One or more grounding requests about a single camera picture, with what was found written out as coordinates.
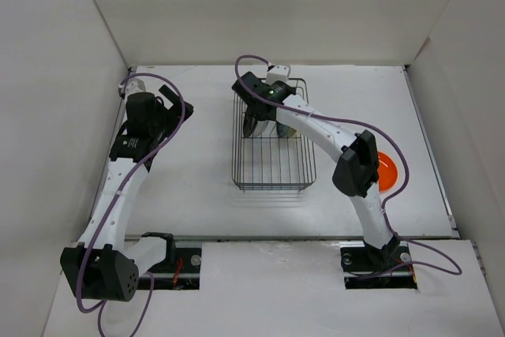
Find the blue floral green plate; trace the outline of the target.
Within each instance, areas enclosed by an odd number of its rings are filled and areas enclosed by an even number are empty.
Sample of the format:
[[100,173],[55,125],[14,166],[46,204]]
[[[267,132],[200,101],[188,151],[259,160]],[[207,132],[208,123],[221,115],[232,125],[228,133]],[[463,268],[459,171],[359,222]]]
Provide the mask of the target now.
[[277,122],[276,123],[276,132],[277,132],[278,138],[288,138],[287,134],[288,134],[289,128],[290,127],[288,125],[284,125],[282,123]]

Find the cream plate with black pattern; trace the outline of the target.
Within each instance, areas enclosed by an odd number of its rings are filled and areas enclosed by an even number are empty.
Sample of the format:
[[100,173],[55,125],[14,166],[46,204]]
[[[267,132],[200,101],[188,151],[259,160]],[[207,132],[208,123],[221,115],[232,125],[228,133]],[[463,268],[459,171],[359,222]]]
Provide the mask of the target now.
[[296,129],[294,129],[292,127],[289,128],[288,134],[287,134],[288,138],[297,138],[299,136],[300,136],[300,133]]

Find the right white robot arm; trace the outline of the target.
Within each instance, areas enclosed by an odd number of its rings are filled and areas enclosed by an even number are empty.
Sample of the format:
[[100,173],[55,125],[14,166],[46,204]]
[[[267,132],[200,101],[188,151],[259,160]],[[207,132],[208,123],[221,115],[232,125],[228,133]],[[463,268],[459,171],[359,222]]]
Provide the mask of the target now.
[[232,85],[257,121],[273,121],[307,137],[336,163],[335,188],[348,196],[363,231],[365,259],[375,269],[392,262],[399,240],[387,227],[378,186],[376,138],[367,129],[351,133],[323,118],[292,86],[283,81],[267,84],[247,72]]

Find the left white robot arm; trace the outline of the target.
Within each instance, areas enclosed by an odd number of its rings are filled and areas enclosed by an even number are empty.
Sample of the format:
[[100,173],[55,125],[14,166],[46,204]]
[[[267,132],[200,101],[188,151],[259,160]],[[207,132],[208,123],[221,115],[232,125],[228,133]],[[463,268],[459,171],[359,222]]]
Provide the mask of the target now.
[[130,247],[125,234],[137,194],[159,148],[193,114],[166,85],[148,92],[141,81],[124,89],[125,120],[110,149],[107,176],[77,245],[63,249],[60,264],[76,298],[130,301],[140,277],[152,267],[168,271],[176,263],[172,234],[147,232]]

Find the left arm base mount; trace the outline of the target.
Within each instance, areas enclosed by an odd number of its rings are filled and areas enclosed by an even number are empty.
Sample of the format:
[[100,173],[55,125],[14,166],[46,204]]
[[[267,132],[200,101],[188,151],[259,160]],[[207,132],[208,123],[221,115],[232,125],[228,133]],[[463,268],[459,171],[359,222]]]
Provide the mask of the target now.
[[154,290],[199,290],[202,264],[200,242],[178,241],[172,234],[147,232],[141,239],[156,238],[166,244],[166,257],[148,269]]

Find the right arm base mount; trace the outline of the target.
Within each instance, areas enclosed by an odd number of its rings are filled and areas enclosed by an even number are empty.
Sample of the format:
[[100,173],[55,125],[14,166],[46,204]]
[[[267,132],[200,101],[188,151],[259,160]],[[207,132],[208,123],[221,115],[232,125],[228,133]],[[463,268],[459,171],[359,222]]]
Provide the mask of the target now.
[[347,290],[417,289],[417,278],[412,265],[392,271],[411,258],[406,243],[401,243],[392,257],[374,262],[363,245],[344,245],[340,248],[344,285]]

